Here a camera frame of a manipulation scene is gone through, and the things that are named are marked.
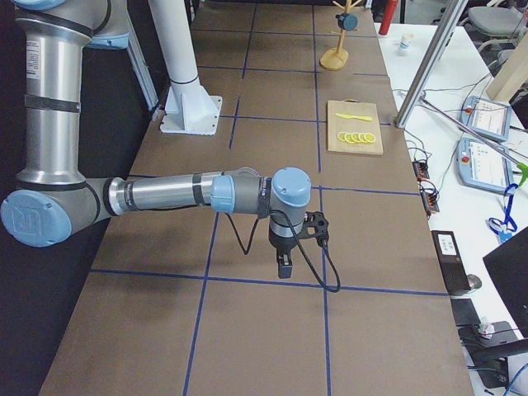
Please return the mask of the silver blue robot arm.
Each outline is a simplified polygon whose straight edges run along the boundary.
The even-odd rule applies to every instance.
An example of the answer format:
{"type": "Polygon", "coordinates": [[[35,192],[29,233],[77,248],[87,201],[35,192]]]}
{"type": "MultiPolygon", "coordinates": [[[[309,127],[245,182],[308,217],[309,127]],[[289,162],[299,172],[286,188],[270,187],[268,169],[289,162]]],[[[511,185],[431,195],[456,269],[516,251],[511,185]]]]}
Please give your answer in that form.
{"type": "MultiPolygon", "coordinates": [[[[1,6],[1,192],[9,193],[23,164],[25,128],[21,94],[24,37],[14,8],[1,6]]],[[[293,165],[315,168],[316,128],[297,120],[235,120],[228,111],[216,137],[168,135],[147,130],[139,85],[125,53],[87,50],[83,62],[80,168],[88,177],[141,176],[204,171],[251,164],[264,172],[293,165]]],[[[222,224],[198,208],[145,212],[103,221],[53,247],[28,247],[1,235],[3,286],[81,277],[90,264],[99,271],[197,276],[211,263],[228,278],[272,278],[274,251],[263,230],[244,256],[222,224]]]]}

